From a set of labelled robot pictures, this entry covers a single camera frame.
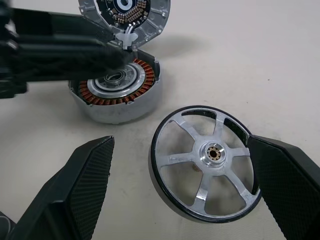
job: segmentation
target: white table surface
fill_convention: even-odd
[[[79,13],[77,0],[13,5]],[[66,82],[31,84],[27,94],[0,100],[0,210],[17,222],[76,147],[114,135],[94,240],[283,240],[263,200],[232,223],[180,217],[151,183],[148,150],[169,113],[209,105],[256,135],[299,146],[320,165],[319,8],[318,0],[173,0],[163,34],[143,47],[161,62],[163,99],[151,114],[128,124],[99,124],[83,116]]]

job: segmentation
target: copper winding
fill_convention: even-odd
[[[119,12],[116,8],[108,8],[109,14],[114,19],[114,22],[117,22],[119,24],[126,24],[126,23],[133,23],[141,24],[141,22],[144,22],[147,19],[147,16],[149,12],[147,12],[147,0],[137,0],[136,5],[132,7],[129,11],[126,13]]]
[[[86,81],[81,81],[79,84],[80,96],[82,96],[82,98],[88,104],[100,105],[100,106],[116,105],[116,104],[122,104],[122,103],[127,104],[129,102],[134,102],[136,98],[146,93],[154,85],[155,72],[153,68],[145,61],[135,59],[133,62],[136,64],[139,64],[144,69],[144,72],[145,72],[145,80],[142,86],[137,91],[131,93],[128,96],[124,96],[116,99],[101,98],[90,92],[90,90],[88,89],[88,81],[86,80]]]

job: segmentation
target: brushless motor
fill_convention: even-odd
[[[119,124],[152,111],[162,95],[160,64],[138,49],[160,35],[170,0],[78,0],[81,14],[114,33],[111,44],[133,61],[111,75],[69,82],[77,105],[96,122]]]

